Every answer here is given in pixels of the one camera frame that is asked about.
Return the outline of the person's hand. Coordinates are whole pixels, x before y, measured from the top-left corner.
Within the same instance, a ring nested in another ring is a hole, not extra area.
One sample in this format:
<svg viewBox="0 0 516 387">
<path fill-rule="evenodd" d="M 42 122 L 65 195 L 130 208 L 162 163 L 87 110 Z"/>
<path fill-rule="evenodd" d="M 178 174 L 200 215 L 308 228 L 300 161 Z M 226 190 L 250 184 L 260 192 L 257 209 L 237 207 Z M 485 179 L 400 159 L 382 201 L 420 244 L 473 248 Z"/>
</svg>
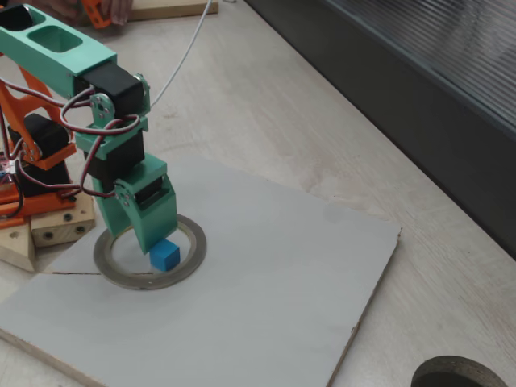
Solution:
<svg viewBox="0 0 516 387">
<path fill-rule="evenodd" d="M 133 1 L 106 0 L 101 1 L 101 10 L 104 15 L 110 16 L 114 24 L 124 25 L 129 18 L 132 5 Z M 70 23 L 76 22 L 79 17 L 77 1 L 40 1 L 39 8 L 57 19 Z"/>
</svg>

